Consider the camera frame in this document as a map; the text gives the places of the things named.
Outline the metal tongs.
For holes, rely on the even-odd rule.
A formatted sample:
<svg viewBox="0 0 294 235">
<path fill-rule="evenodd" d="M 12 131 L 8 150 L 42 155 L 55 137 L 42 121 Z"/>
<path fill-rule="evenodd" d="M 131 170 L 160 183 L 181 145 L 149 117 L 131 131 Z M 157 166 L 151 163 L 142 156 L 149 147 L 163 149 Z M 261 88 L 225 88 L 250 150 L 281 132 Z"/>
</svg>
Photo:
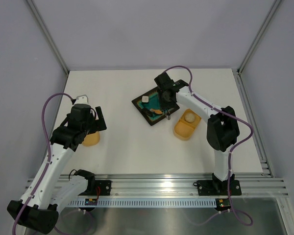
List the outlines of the metal tongs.
<svg viewBox="0 0 294 235">
<path fill-rule="evenodd" d="M 166 119 L 167 120 L 170 120 L 171 119 L 171 112 L 170 112 L 170 110 L 166 110 L 165 111 L 165 114 L 166 114 Z"/>
</svg>

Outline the white rice ball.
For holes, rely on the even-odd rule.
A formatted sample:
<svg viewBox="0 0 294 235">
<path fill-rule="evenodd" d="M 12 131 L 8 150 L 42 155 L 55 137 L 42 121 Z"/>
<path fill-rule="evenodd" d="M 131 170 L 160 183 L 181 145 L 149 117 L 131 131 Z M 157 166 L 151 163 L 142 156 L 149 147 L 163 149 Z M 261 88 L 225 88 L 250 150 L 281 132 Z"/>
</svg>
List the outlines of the white rice ball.
<svg viewBox="0 0 294 235">
<path fill-rule="evenodd" d="M 195 115 L 191 112 L 185 114 L 184 119 L 188 123 L 193 123 L 196 119 Z"/>
</svg>

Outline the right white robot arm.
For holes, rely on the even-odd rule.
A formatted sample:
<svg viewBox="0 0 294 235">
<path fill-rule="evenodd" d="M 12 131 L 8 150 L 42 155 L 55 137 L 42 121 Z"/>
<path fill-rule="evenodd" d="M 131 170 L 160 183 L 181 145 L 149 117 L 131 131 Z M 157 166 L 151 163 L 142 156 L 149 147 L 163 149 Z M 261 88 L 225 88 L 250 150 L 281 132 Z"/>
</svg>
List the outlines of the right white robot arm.
<svg viewBox="0 0 294 235">
<path fill-rule="evenodd" d="M 190 91 L 189 85 L 183 80 L 174 82 L 170 78 L 155 78 L 154 81 L 160 91 L 160 101 L 184 105 L 206 122 L 206 139 L 215 154 L 214 176 L 217 179 L 212 186 L 216 193 L 224 194 L 230 188 L 229 151 L 240 134 L 237 120 L 234 119 L 234 109 L 230 106 L 214 106 L 207 99 Z"/>
</svg>

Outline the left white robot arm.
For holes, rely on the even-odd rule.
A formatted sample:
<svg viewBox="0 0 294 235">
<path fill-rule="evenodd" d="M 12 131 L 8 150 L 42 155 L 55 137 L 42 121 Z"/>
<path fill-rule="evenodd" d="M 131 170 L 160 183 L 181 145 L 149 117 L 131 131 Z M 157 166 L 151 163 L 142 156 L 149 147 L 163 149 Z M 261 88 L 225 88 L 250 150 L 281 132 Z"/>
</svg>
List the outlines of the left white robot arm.
<svg viewBox="0 0 294 235">
<path fill-rule="evenodd" d="M 69 159 L 84 139 L 96 132 L 106 130 L 101 107 L 75 104 L 65 120 L 49 139 L 49 149 L 39 171 L 21 199 L 12 200 L 7 211 L 14 219 L 12 233 L 21 225 L 42 234 L 55 227 L 61 211 L 78 195 L 98 193 L 95 175 L 78 170 L 57 194 L 54 187 Z"/>
</svg>

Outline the orange lunch box lid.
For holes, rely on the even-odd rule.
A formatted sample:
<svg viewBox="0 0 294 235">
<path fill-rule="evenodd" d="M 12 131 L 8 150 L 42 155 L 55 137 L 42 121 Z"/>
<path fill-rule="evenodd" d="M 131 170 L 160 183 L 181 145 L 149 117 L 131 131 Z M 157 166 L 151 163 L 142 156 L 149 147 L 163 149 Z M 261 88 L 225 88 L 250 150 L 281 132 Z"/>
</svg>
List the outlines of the orange lunch box lid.
<svg viewBox="0 0 294 235">
<path fill-rule="evenodd" d="M 85 147 L 90 147 L 98 144 L 100 141 L 100 133 L 99 131 L 88 134 L 85 138 L 84 141 L 82 142 L 82 145 Z"/>
</svg>

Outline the orange lunch box base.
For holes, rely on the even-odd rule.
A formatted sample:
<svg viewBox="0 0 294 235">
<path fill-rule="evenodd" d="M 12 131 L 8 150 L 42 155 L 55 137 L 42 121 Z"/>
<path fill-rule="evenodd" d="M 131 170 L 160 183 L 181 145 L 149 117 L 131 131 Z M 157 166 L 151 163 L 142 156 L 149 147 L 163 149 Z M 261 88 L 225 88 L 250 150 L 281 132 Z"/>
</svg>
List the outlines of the orange lunch box base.
<svg viewBox="0 0 294 235">
<path fill-rule="evenodd" d="M 186 113 L 191 112 L 195 115 L 196 119 L 193 123 L 188 123 L 185 121 L 184 116 Z M 193 112 L 191 109 L 187 109 L 183 115 L 180 117 L 176 125 L 173 129 L 173 134 L 182 141 L 188 141 L 194 131 L 196 130 L 197 126 L 201 122 L 201 117 L 198 116 L 195 112 Z"/>
</svg>

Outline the grilled salmon slice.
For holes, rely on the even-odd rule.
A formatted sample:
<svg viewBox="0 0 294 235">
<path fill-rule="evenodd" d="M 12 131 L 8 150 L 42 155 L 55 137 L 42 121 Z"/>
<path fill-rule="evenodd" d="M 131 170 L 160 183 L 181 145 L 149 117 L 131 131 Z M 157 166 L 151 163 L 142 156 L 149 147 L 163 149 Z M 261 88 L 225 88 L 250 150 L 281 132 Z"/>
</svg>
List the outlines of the grilled salmon slice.
<svg viewBox="0 0 294 235">
<path fill-rule="evenodd" d="M 153 109 L 152 110 L 155 114 L 157 114 L 157 115 L 162 115 L 163 114 L 163 112 L 161 111 L 161 110 L 155 110 L 155 109 Z"/>
</svg>

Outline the square teal black plate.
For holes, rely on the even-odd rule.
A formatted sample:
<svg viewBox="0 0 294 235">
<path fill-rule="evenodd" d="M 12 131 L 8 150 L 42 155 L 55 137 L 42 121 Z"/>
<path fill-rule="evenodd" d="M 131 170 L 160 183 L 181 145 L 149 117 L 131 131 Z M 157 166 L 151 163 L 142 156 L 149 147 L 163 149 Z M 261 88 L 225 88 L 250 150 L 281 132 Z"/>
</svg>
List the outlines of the square teal black plate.
<svg viewBox="0 0 294 235">
<path fill-rule="evenodd" d="M 167 115 L 173 114 L 180 108 L 176 103 L 164 104 L 162 106 L 162 103 L 159 101 L 157 87 L 138 96 L 131 102 L 150 126 L 166 119 Z"/>
</svg>

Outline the white tofu cube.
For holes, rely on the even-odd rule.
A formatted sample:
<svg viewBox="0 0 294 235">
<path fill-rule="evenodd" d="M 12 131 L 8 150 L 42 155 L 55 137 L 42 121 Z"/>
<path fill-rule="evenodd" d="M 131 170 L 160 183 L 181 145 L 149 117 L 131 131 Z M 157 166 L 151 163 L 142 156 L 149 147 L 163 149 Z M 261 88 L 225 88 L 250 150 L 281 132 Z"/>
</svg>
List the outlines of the white tofu cube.
<svg viewBox="0 0 294 235">
<path fill-rule="evenodd" d="M 149 97 L 148 96 L 142 96 L 142 103 L 148 103 Z"/>
</svg>

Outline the black seaweed piece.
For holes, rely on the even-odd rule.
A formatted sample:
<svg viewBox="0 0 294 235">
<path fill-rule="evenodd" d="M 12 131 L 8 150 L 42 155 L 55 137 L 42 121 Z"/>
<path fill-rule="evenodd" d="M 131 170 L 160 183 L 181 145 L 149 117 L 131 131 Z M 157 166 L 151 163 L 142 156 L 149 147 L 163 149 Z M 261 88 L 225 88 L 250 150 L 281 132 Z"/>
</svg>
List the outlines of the black seaweed piece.
<svg viewBox="0 0 294 235">
<path fill-rule="evenodd" d="M 149 117 L 153 117 L 153 112 L 149 109 L 143 109 L 144 114 L 146 114 Z"/>
</svg>

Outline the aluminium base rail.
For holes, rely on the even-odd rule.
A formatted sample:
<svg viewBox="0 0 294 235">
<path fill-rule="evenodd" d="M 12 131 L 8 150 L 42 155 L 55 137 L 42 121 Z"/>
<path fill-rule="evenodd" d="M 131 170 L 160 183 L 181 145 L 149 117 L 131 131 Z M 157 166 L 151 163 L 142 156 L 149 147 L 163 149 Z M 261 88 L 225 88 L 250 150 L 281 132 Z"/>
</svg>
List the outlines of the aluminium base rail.
<svg viewBox="0 0 294 235">
<path fill-rule="evenodd" d="M 110 180 L 111 197 L 197 197 L 198 180 L 209 180 L 211 174 L 98 174 L 96 180 Z M 243 198 L 288 197 L 282 178 L 271 175 L 237 174 Z"/>
</svg>

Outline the left aluminium frame post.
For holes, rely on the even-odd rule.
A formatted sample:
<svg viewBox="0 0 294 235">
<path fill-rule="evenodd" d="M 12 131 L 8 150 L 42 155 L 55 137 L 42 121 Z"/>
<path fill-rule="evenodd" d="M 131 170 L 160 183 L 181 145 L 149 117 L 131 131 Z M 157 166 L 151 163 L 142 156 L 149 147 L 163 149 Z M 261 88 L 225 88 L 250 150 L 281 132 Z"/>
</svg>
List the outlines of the left aluminium frame post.
<svg viewBox="0 0 294 235">
<path fill-rule="evenodd" d="M 61 67 L 64 74 L 68 77 L 70 70 L 69 70 L 65 60 L 63 59 L 56 43 L 54 42 L 54 40 L 51 36 L 51 33 L 48 30 L 48 27 L 47 27 L 42 15 L 41 15 L 40 11 L 39 11 L 37 5 L 35 4 L 35 1 L 25 0 L 24 2 L 28 6 L 30 13 L 32 14 L 35 22 L 37 23 L 43 37 L 45 38 L 48 46 L 50 47 L 53 55 L 55 56 L 59 66 Z"/>
</svg>

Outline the aluminium frame post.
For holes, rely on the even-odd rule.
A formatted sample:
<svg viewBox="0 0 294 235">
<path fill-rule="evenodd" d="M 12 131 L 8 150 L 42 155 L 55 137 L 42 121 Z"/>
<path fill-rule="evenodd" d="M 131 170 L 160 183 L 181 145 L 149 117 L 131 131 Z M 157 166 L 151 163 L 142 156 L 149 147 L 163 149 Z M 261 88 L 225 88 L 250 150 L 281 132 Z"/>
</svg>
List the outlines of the aluminium frame post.
<svg viewBox="0 0 294 235">
<path fill-rule="evenodd" d="M 51 33 L 48 30 L 48 27 L 47 27 L 42 15 L 41 15 L 40 11 L 39 11 L 37 5 L 35 4 L 35 1 L 25 0 L 24 2 L 28 6 L 30 13 L 32 14 L 35 22 L 37 23 L 43 37 L 45 38 L 48 46 L 50 47 L 53 55 L 55 56 L 59 66 L 61 67 L 64 74 L 68 77 L 70 70 L 69 70 L 65 60 L 63 59 L 56 43 L 54 42 L 54 40 L 51 36 Z"/>
<path fill-rule="evenodd" d="M 283 4 L 283 0 L 274 0 L 269 11 L 267 12 L 263 22 L 261 23 L 251 45 L 249 46 L 242 62 L 237 68 L 238 75 L 241 75 L 246 68 L 248 62 L 251 60 L 254 52 L 257 50 L 258 45 L 260 44 L 262 38 L 264 37 L 266 31 L 268 30 L 271 22 L 273 21 L 275 15 L 277 14 L 279 8 Z"/>
</svg>

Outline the right aluminium frame post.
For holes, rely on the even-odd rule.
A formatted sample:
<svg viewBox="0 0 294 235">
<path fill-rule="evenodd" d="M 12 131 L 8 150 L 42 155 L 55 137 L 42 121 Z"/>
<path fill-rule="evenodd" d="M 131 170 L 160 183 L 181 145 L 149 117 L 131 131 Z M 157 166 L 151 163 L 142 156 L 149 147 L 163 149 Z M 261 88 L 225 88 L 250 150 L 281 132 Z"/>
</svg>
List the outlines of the right aluminium frame post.
<svg viewBox="0 0 294 235">
<path fill-rule="evenodd" d="M 268 30 L 271 22 L 273 21 L 275 15 L 277 14 L 279 8 L 283 4 L 283 0 L 274 0 L 269 11 L 267 12 L 263 22 L 261 23 L 251 45 L 249 46 L 242 62 L 237 68 L 238 75 L 241 75 L 246 68 L 248 62 L 251 60 L 254 52 L 257 50 L 258 45 L 260 44 L 262 38 L 264 37 L 266 31 Z"/>
</svg>

